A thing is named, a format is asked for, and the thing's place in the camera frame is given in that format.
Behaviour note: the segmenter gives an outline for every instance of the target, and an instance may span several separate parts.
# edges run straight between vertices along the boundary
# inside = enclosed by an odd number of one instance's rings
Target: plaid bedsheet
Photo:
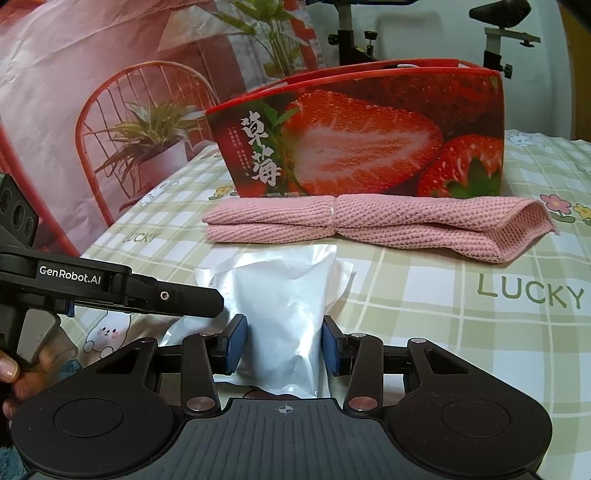
[[[554,425],[540,474],[545,480],[589,480],[591,144],[508,131],[504,192],[546,201],[559,235],[547,235],[508,267],[450,251],[322,240],[336,244],[339,258],[355,266],[350,291],[331,314],[343,331],[370,333],[390,345],[428,338],[534,397]],[[198,265],[255,249],[293,247],[208,243],[200,219],[232,194],[223,159],[215,145],[208,147],[127,211],[85,256],[194,284]],[[63,326],[86,365],[103,351],[92,342],[99,329],[118,329],[119,340],[110,347],[117,349],[142,336],[161,338],[174,320],[78,309]],[[398,376],[387,377],[385,387],[390,403],[403,395]],[[337,398],[345,388],[339,381],[331,384]]]

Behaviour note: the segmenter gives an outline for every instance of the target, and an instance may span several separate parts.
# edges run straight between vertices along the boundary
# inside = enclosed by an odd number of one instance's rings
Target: flower print
[[[591,226],[591,208],[586,207],[581,203],[577,203],[577,205],[574,206],[574,211],[579,214],[584,223]]]
[[[563,200],[558,195],[540,195],[540,198],[542,202],[546,204],[548,210],[552,210],[553,212],[560,212],[565,215],[568,215],[570,213],[570,208],[572,207],[572,204],[566,200]]]
[[[554,220],[563,223],[575,223],[577,220],[570,215],[570,209],[573,205],[568,200],[563,200],[554,193],[552,195],[540,195],[540,199],[546,204],[546,208],[550,210],[550,216]]]

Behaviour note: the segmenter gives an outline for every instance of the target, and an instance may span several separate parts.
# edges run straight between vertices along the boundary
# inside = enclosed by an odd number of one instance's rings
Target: pink knitted cloth
[[[556,231],[541,202],[517,197],[228,199],[203,221],[213,242],[284,244],[339,233],[386,247],[451,248],[496,264],[514,260],[533,240]]]

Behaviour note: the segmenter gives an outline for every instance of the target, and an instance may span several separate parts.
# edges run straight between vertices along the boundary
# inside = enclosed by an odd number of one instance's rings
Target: camera lens
[[[25,218],[25,209],[19,203],[12,214],[12,225],[17,230],[21,227],[22,221]]]
[[[8,211],[11,200],[12,192],[8,189],[4,190],[4,192],[2,192],[2,197],[0,198],[0,210],[2,210],[2,213],[6,213]]]
[[[29,218],[25,224],[25,236],[31,236],[33,233],[33,219]]]

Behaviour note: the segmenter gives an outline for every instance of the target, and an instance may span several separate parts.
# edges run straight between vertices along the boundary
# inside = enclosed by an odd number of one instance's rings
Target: strawberry box
[[[460,60],[303,73],[206,115],[241,197],[500,194],[501,75]]]

